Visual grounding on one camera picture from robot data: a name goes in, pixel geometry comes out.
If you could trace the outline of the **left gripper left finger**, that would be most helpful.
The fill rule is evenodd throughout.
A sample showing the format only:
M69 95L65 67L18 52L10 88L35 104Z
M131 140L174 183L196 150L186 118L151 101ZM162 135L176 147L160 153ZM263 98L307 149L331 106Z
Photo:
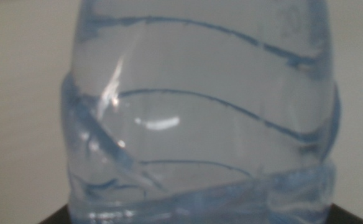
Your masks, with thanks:
M44 218L39 224L71 224L67 205L62 206L56 212Z

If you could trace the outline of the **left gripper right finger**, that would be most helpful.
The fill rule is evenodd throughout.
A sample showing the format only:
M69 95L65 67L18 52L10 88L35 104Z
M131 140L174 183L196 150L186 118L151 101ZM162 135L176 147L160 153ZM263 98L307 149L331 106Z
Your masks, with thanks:
M360 218L336 204L332 204L328 224L363 224L363 218Z

